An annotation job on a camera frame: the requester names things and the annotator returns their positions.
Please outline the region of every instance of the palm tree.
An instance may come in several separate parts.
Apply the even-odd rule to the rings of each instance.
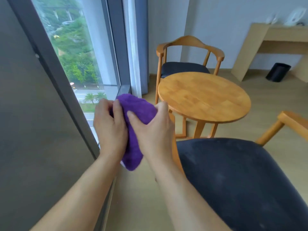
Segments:
[[[94,100],[96,99],[96,95],[93,95],[92,93],[89,93],[84,98],[85,103],[92,102],[94,104]]]
[[[95,100],[99,101],[100,99],[107,99],[107,96],[104,92],[99,92],[97,95],[95,95]]]

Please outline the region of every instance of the wooden desk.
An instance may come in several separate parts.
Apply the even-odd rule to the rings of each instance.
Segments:
[[[303,54],[293,74],[308,82],[308,27],[253,23],[237,56],[231,73],[243,80],[257,53]]]
[[[219,123],[240,120],[249,112],[251,101],[247,93],[231,81],[208,73],[182,72],[169,75],[158,85],[160,100],[169,109],[184,117],[183,133],[186,138],[186,118],[196,120],[193,138],[200,138],[204,125],[213,123],[208,138],[215,135]]]

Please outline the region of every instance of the wooden chair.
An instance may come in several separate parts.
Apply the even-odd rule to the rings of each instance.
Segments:
[[[283,111],[255,143],[229,138],[176,143],[175,163],[230,229],[308,230],[306,203],[263,148],[284,125],[308,140],[308,120]]]
[[[207,49],[208,53],[204,59],[203,65],[190,62],[166,62],[167,61],[167,48],[169,46],[182,45],[182,46],[194,46],[202,49]],[[174,73],[180,72],[203,72],[210,73],[206,68],[206,64],[209,60],[211,52],[216,56],[217,64],[214,70],[214,75],[218,74],[218,70],[221,62],[225,58],[225,54],[222,50],[213,46],[202,43],[198,38],[194,36],[182,36],[172,42],[163,43],[157,46],[156,55],[158,56],[158,68],[157,68],[157,79],[156,79],[156,97],[155,104],[158,103],[158,85],[161,78],[165,78]]]

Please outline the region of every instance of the glass window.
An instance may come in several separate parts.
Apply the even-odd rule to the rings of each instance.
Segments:
[[[101,98],[114,100],[120,87],[102,4],[91,0],[32,3],[97,139],[95,105]]]

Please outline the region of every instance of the white curtain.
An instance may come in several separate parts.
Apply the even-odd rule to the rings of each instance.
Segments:
[[[132,94],[141,98],[142,94],[137,44],[135,0],[123,0],[123,11]]]

